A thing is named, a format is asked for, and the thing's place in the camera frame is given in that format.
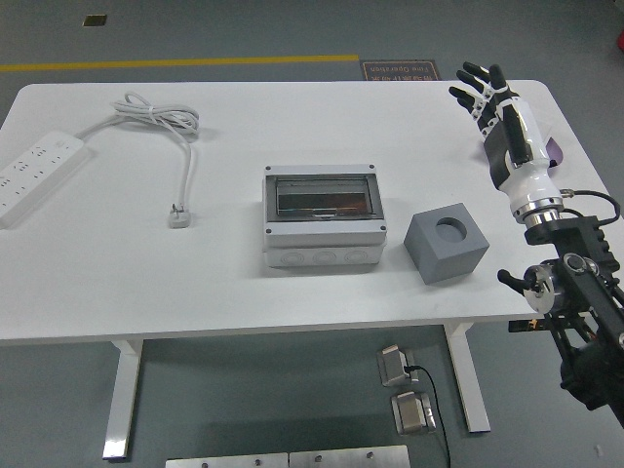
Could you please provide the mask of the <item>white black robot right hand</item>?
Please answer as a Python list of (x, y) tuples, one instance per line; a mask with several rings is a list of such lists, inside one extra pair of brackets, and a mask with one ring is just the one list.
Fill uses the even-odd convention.
[(510, 89), (498, 65), (465, 62), (456, 76), (474, 92), (449, 92), (477, 123), (490, 178), (507, 195), (514, 219), (527, 227), (559, 219), (563, 196), (548, 175), (550, 158), (528, 103)]

